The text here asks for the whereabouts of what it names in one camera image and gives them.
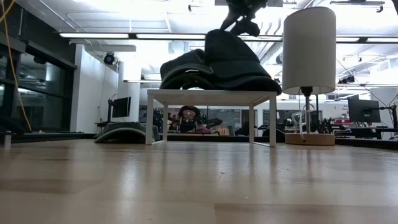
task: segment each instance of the white wall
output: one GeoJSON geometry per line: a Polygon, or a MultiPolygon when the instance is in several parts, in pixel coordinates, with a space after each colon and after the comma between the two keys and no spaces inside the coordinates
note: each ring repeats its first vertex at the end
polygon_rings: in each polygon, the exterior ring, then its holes
{"type": "Polygon", "coordinates": [[[125,121],[138,121],[140,83],[126,83],[124,80],[140,80],[141,66],[135,57],[119,64],[118,98],[131,97],[130,116],[125,121]]]}
{"type": "Polygon", "coordinates": [[[95,133],[100,117],[106,121],[108,99],[118,92],[118,74],[76,46],[71,131],[95,133]]]}

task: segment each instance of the pillar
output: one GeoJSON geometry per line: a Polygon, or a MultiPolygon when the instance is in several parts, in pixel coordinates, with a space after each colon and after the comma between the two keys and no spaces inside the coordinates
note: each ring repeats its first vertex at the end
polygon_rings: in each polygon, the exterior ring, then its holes
{"type": "Polygon", "coordinates": [[[127,83],[124,80],[140,80],[141,65],[131,57],[130,61],[119,63],[118,98],[131,97],[130,117],[126,121],[138,121],[140,83],[127,83]]]}

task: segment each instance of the ceiling light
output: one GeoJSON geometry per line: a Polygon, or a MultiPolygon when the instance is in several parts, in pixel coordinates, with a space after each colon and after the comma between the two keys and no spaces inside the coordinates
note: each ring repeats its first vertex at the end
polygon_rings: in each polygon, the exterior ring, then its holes
{"type": "Polygon", "coordinates": [[[61,33],[64,38],[83,38],[83,39],[128,39],[129,34],[90,34],[90,33],[61,33]]]}
{"type": "Polygon", "coordinates": [[[137,34],[138,39],[147,40],[205,40],[204,34],[137,34]]]}
{"type": "Polygon", "coordinates": [[[157,80],[124,80],[124,82],[128,83],[162,83],[162,81],[157,80]]]}
{"type": "Polygon", "coordinates": [[[371,37],[366,40],[366,42],[391,42],[391,43],[398,43],[398,37],[390,37],[390,38],[378,38],[378,37],[371,37]]]}
{"type": "Polygon", "coordinates": [[[273,41],[282,41],[282,36],[258,36],[258,37],[253,37],[253,36],[249,36],[249,35],[240,35],[239,36],[242,40],[245,41],[269,41],[269,42],[273,42],[273,41]]]}
{"type": "Polygon", "coordinates": [[[357,6],[380,6],[385,4],[384,1],[330,1],[330,4],[335,5],[357,5],[357,6]]]}
{"type": "Polygon", "coordinates": [[[358,37],[336,37],[336,42],[358,42],[358,37]]]}

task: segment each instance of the security camera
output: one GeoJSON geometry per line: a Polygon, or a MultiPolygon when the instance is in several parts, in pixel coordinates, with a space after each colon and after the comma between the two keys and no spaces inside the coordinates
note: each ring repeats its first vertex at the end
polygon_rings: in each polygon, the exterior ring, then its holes
{"type": "Polygon", "coordinates": [[[118,59],[114,56],[114,52],[106,53],[104,63],[107,65],[114,65],[118,62],[118,59]]]}

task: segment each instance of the fluorescent light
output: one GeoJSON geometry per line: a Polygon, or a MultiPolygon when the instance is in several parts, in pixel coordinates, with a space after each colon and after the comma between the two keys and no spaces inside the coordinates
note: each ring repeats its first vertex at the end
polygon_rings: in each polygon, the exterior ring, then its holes
{"type": "Polygon", "coordinates": [[[157,80],[124,80],[124,82],[128,83],[162,83],[162,81],[157,80]]]}
{"type": "Polygon", "coordinates": [[[89,33],[61,33],[64,38],[82,38],[82,39],[128,39],[129,34],[89,34],[89,33]]]}
{"type": "Polygon", "coordinates": [[[397,37],[390,37],[390,38],[375,38],[371,37],[366,40],[367,42],[394,42],[398,43],[397,37]]]}
{"type": "Polygon", "coordinates": [[[204,34],[137,34],[138,39],[205,40],[204,34]]]}
{"type": "Polygon", "coordinates": [[[336,84],[337,87],[398,87],[390,84],[336,84]]]}
{"type": "Polygon", "coordinates": [[[242,40],[245,41],[281,41],[282,37],[281,36],[258,36],[258,37],[253,37],[249,35],[240,35],[239,36],[242,40]]]}
{"type": "Polygon", "coordinates": [[[337,42],[358,42],[359,38],[357,37],[336,37],[337,42]]]}

